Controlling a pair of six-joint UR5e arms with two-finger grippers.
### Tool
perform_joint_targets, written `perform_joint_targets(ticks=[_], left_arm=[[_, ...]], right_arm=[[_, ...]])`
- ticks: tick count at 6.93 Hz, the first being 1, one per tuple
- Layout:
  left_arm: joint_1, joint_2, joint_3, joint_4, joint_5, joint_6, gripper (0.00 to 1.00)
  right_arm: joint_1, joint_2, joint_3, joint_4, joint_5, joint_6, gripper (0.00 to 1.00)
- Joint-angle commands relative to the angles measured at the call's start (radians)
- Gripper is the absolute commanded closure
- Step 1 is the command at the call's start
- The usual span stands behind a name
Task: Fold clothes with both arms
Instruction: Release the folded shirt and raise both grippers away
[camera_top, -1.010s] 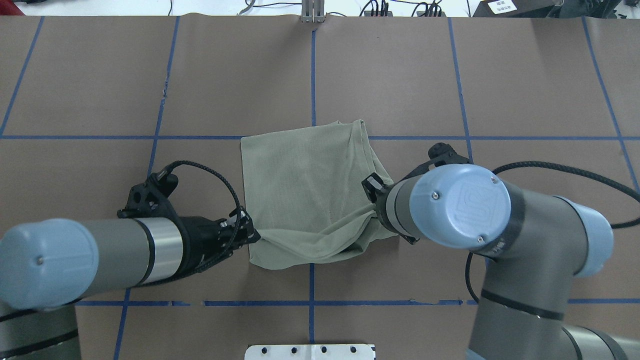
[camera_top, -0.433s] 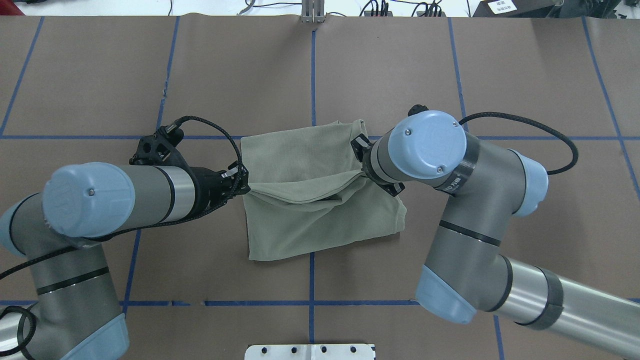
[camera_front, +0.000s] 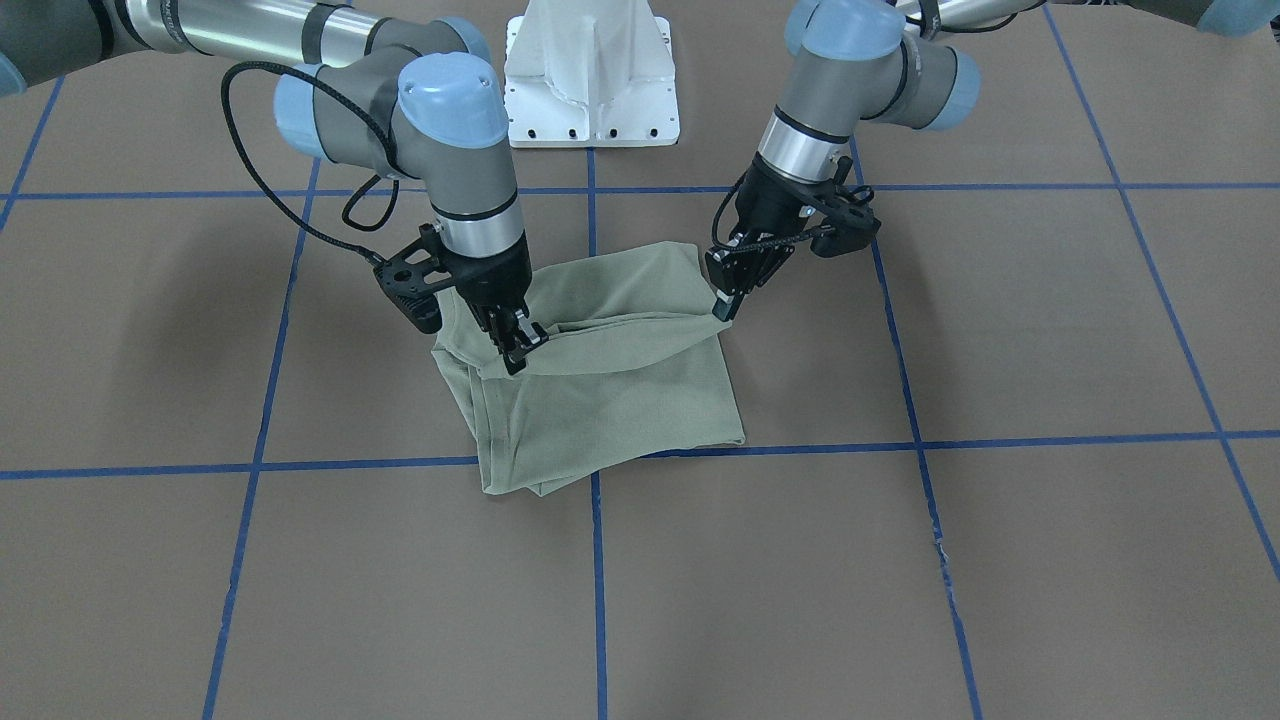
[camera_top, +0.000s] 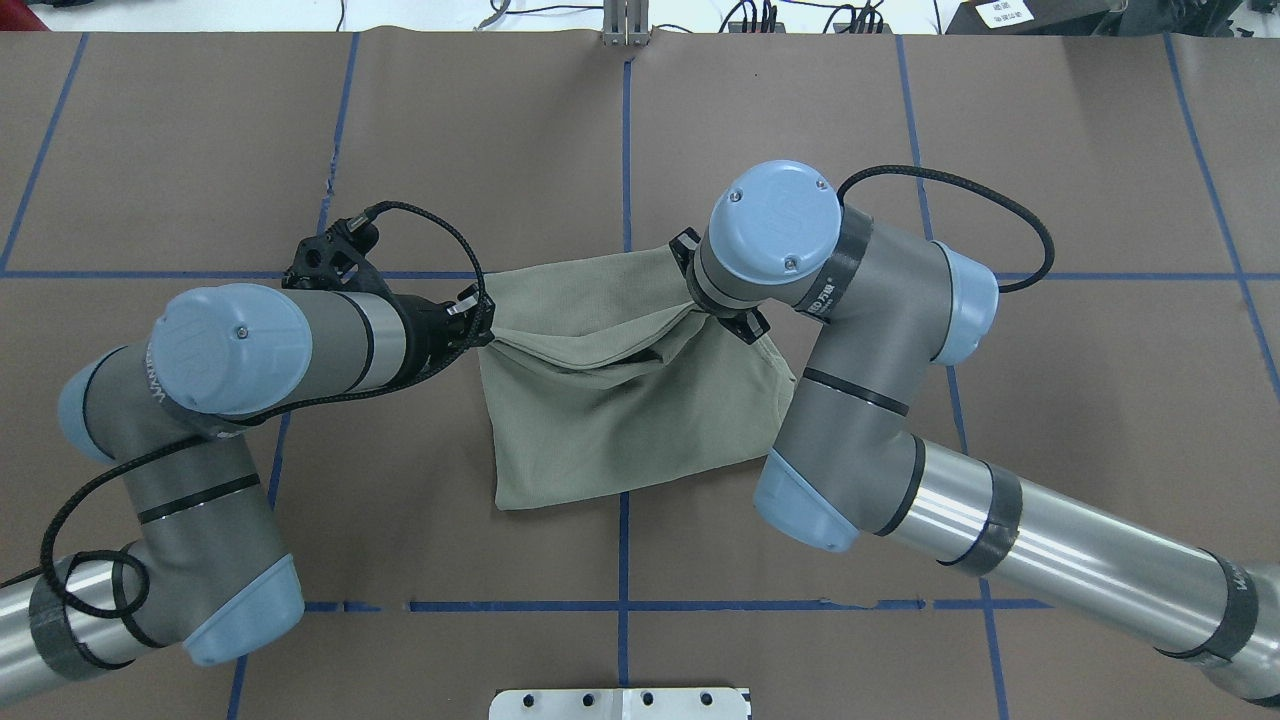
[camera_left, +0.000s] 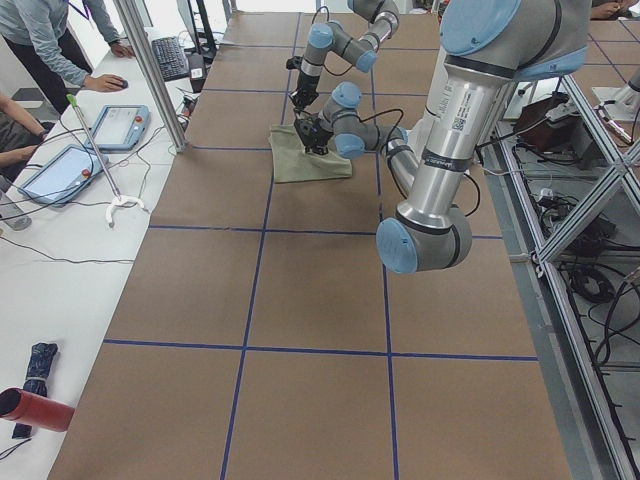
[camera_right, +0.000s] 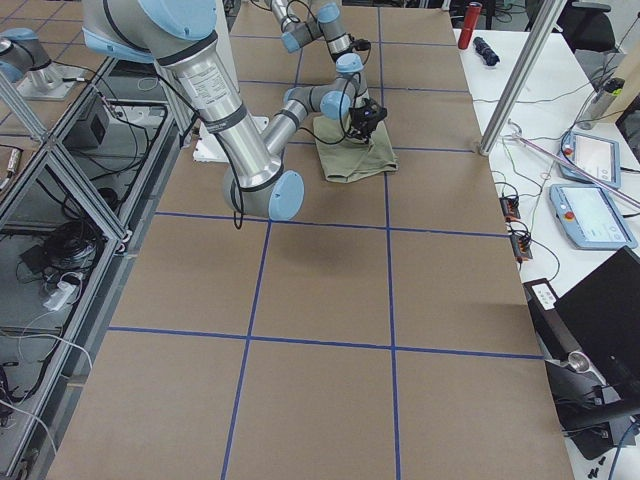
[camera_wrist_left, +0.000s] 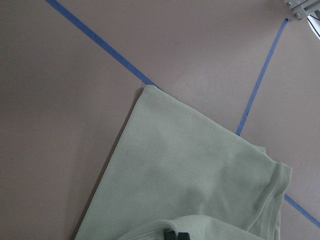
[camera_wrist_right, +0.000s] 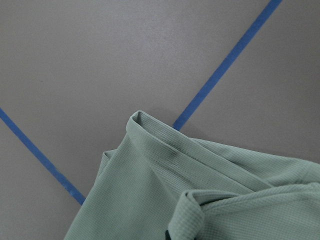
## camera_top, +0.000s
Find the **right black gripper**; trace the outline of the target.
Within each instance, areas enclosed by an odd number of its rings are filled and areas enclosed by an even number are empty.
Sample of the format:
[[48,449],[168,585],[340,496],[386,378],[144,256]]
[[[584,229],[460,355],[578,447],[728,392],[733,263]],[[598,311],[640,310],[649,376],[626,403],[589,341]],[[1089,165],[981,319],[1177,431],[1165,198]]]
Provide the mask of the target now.
[[746,345],[764,337],[771,324],[759,310],[760,300],[740,299],[730,292],[730,274],[694,228],[685,228],[668,242],[690,299],[728,333]]

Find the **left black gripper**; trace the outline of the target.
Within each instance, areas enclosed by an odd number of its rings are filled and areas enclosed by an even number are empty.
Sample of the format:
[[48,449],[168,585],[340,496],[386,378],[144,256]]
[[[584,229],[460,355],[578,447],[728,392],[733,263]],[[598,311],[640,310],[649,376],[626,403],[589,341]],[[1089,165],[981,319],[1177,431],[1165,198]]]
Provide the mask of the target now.
[[397,386],[444,366],[449,357],[466,348],[488,346],[495,338],[492,323],[497,306],[479,283],[468,286],[454,301],[443,304],[408,293],[398,293],[396,301],[406,342]]

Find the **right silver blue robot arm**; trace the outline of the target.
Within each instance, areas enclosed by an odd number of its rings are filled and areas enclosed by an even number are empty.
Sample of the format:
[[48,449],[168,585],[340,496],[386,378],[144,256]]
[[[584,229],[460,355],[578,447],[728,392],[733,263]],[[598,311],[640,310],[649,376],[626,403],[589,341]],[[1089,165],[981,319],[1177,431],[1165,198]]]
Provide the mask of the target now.
[[[1024,222],[1039,265],[1002,282],[984,264],[851,200],[886,176],[947,184]],[[957,574],[1004,582],[1193,667],[1240,701],[1277,710],[1277,564],[1242,562],[1037,484],[922,434],[911,414],[928,373],[966,361],[1007,293],[1043,281],[1053,236],[1029,208],[978,181],[879,164],[833,182],[792,159],[745,170],[703,228],[669,240],[696,309],[760,343],[764,306],[818,333],[754,503],[790,538],[832,553],[863,536],[897,542]]]

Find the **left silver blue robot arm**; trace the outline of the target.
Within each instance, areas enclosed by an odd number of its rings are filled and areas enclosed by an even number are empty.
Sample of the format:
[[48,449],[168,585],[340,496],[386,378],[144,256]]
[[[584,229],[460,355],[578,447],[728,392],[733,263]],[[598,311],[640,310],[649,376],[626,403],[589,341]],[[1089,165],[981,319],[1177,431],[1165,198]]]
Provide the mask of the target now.
[[58,511],[38,566],[3,585],[3,702],[151,650],[212,666],[288,633],[305,600],[246,433],[425,380],[489,342],[494,311],[483,283],[444,302],[379,282],[198,287],[147,340],[84,366],[58,419],[106,471]]

